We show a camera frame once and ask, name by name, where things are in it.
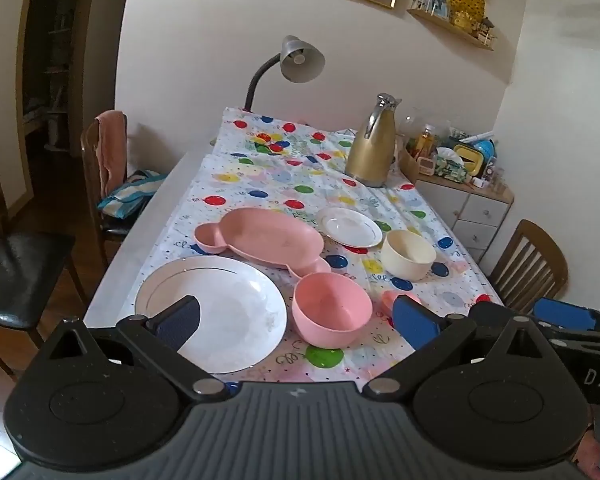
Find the desk lamp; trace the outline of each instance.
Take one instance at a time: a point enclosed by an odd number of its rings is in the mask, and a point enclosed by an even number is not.
[[[298,40],[295,36],[285,36],[282,40],[280,53],[269,59],[253,75],[244,102],[244,110],[251,112],[253,95],[256,91],[258,81],[269,70],[269,68],[280,63],[280,72],[285,79],[293,83],[306,83],[320,75],[324,68],[324,56],[312,44]]]

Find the pink towel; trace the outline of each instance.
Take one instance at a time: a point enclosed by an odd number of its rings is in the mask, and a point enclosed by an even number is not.
[[[100,124],[96,156],[100,167],[100,197],[122,186],[126,173],[125,115],[108,110],[96,117]]]

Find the large white plate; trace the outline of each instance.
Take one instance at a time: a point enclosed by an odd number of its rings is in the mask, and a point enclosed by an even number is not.
[[[318,211],[318,227],[329,238],[349,247],[368,249],[382,241],[378,225],[362,213],[344,207],[326,207]]]
[[[273,282],[222,256],[194,256],[160,267],[140,287],[136,313],[153,317],[186,295],[200,303],[200,326],[178,353],[210,374],[253,366],[285,333],[285,301]]]

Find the blue and white striped cloth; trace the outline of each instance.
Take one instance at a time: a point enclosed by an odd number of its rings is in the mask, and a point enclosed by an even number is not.
[[[114,218],[127,218],[149,201],[165,177],[151,170],[136,171],[98,204],[98,210]]]

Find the gray ribbed panel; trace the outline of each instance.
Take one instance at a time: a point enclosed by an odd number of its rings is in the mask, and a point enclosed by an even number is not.
[[[88,474],[25,464],[8,478],[583,480],[584,476],[569,464],[514,474],[459,463],[428,444],[399,405],[366,400],[354,383],[245,383],[231,400],[197,406],[166,446],[134,464]]]

